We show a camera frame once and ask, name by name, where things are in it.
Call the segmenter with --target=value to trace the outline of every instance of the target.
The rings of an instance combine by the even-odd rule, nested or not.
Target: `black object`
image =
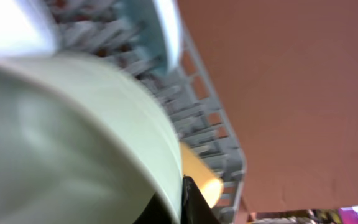
[[[171,224],[167,210],[154,195],[135,224]],[[219,224],[191,177],[183,178],[181,224]]]

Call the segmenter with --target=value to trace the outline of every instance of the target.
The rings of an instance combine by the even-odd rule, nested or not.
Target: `yellow object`
[[[183,175],[196,182],[209,207],[218,202],[223,192],[223,181],[187,146],[180,143]]]

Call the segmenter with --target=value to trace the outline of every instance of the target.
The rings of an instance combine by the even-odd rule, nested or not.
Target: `dish rack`
[[[181,141],[224,182],[213,213],[221,223],[234,222],[246,159],[187,28],[183,26],[183,60],[169,71],[161,34],[149,38],[158,21],[132,19],[125,4],[133,1],[45,2],[58,24],[62,49],[95,54],[125,69],[158,99]]]

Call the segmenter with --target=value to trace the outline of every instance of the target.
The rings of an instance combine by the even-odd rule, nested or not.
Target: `white plastic rim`
[[[181,18],[176,0],[153,0],[167,48],[168,71],[178,66],[183,42]]]
[[[40,0],[0,0],[0,57],[48,57],[58,49],[55,24]]]
[[[179,142],[168,116],[144,86],[115,66],[84,54],[0,59],[0,68],[12,77],[60,96],[111,142],[118,142],[122,146],[119,151],[160,196],[173,223],[180,223]],[[134,187],[139,193],[139,187],[145,186]]]

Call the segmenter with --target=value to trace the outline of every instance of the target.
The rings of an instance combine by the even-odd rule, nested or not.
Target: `white plastic container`
[[[89,55],[0,59],[0,223],[132,223],[157,194],[181,214],[174,128],[130,75]]]

